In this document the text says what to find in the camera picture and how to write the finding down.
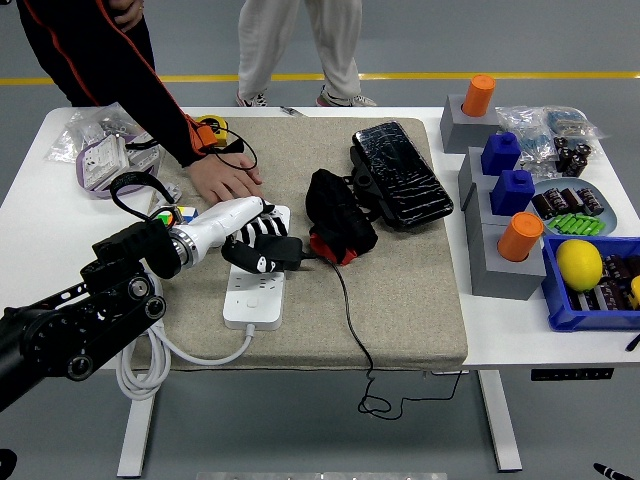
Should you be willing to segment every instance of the black pouch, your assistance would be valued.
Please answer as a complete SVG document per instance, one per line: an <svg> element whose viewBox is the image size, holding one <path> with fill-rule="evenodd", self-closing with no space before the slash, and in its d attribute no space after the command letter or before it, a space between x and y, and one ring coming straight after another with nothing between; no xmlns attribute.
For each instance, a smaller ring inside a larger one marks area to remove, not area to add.
<svg viewBox="0 0 640 480"><path fill-rule="evenodd" d="M353 135L353 191L360 204L403 230L445 217L453 202L397 122Z"/></svg>
<svg viewBox="0 0 640 480"><path fill-rule="evenodd" d="M337 263L343 262L349 250L362 255L378 241L344 179L328 170L321 168L311 176L305 206L313 222L309 233L324 241Z"/></svg>

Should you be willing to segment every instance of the human hand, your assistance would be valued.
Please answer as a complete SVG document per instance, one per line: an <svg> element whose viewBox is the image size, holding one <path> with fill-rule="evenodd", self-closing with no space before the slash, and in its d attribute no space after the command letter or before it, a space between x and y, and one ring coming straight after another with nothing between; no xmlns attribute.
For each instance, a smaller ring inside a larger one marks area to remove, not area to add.
<svg viewBox="0 0 640 480"><path fill-rule="evenodd" d="M220 158L238 167L247 168L253 161L244 153L221 153ZM216 155L207 155L185 168L198 193L211 204L237 197L262 197L258 167L237 170L225 165Z"/></svg>
<svg viewBox="0 0 640 480"><path fill-rule="evenodd" d="M135 27L144 13L144 0L109 0L109 7L123 12L114 21L124 33Z"/></svg>

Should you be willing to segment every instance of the rubik's cube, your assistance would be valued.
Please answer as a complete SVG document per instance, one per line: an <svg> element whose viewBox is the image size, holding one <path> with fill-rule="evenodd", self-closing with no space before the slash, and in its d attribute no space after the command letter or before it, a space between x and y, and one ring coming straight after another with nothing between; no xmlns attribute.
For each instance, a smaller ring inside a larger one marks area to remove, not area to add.
<svg viewBox="0 0 640 480"><path fill-rule="evenodd" d="M187 223L198 216L198 210L193 207L178 207L178 210ZM173 214L171 212L161 212L158 214L158 218L162 220L162 223L165 225L169 225L173 220Z"/></svg>

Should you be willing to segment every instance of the orange stripe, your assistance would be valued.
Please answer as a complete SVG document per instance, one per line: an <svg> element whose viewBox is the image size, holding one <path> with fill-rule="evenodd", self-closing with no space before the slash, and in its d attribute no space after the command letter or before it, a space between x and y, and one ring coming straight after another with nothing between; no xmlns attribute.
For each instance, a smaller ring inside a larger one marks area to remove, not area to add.
<svg viewBox="0 0 640 480"><path fill-rule="evenodd" d="M100 105L100 103L95 99L95 97L91 94L91 92L89 91L89 89L87 88L87 86L84 84L84 82L82 81L82 77L80 77L80 74L78 73L78 71L76 70L75 65L73 64L73 62L71 61L71 59L69 58L69 56L64 52L64 50L62 50L62 47L60 47L60 41L58 40L58 36L55 34L55 32L53 30L51 30L50 27L46 26L44 23L42 23L42 21L38 18L38 16L35 14L35 12L33 11L33 9L31 8L31 5L29 5L29 2L27 0L24 0L24 4L26 5L27 9L29 10L29 13L31 14L31 16L33 17L33 19L35 20L35 22L40 25L42 28L46 29L49 32L49 35L51 35L51 39L53 40L53 45L56 47L56 50L58 50L58 52L60 53L60 55L62 55L65 60L67 61L67 63L69 64L69 68L71 69L71 72L73 72L73 76L76 78L76 80L78 81L78 84L80 85L80 88L82 88L82 90L84 91L84 93L87 95L87 97L89 97L91 99L91 101L96 105Z"/></svg>
<svg viewBox="0 0 640 480"><path fill-rule="evenodd" d="M107 13L107 11L104 8L104 4L101 2L101 0L96 0L96 5L98 6L98 8L100 9L100 12L102 12L102 16L107 20L107 23L111 26L111 28L113 28L116 32L118 32L120 34L120 36L124 37L124 39L127 41L127 43L131 46L131 48L133 49L133 51L136 53L136 55L138 55L138 57L140 58L140 60L142 60L142 62L146 65L146 67L149 69L149 71L151 72L151 74L156 78L156 80L158 81L158 83L162 86L162 88L165 89L165 91L167 92L167 95L169 96L169 98L171 98L171 100L173 100L174 105L176 106L176 108L180 111L180 113L182 113L182 116L184 117L184 119L187 122L187 127L189 128L189 137L190 137L190 143L191 143L191 148L193 150L193 152L197 155L203 155L202 151L200 150L200 148L204 147L204 144L202 143L202 140L200 139L200 137L198 136L197 132L195 132L195 125L197 125L196 122L194 122L191 117L189 117L188 115L186 115L182 109L178 106L178 104L176 103L175 99L173 98L173 96L169 93L169 91L166 89L166 87L164 86L164 84L162 83L162 81L160 80L160 78L158 77L158 75L156 74L156 71L151 68L151 65L149 65L149 63L147 63L147 61L145 60L145 58L142 56L142 54L140 53L140 51L136 48L136 46L134 45L134 43L131 41L131 39L129 37L127 37L124 33L122 33L122 31L117 28L112 22L111 22L111 17L109 16L109 14Z"/></svg>

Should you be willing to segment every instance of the sneaker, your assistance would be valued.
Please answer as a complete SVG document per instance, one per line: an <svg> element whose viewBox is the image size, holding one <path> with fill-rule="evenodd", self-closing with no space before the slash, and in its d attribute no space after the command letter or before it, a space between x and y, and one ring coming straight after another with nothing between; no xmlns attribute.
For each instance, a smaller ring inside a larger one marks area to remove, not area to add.
<svg viewBox="0 0 640 480"><path fill-rule="evenodd" d="M240 98L240 92L236 92L236 101L240 107L268 107L267 99L264 96L264 93L259 93L253 98L249 100L245 100Z"/></svg>
<svg viewBox="0 0 640 480"><path fill-rule="evenodd" d="M338 98L330 95L327 88L323 85L322 91L316 98L318 107L377 107L378 104L368 97L356 95L351 98Z"/></svg>

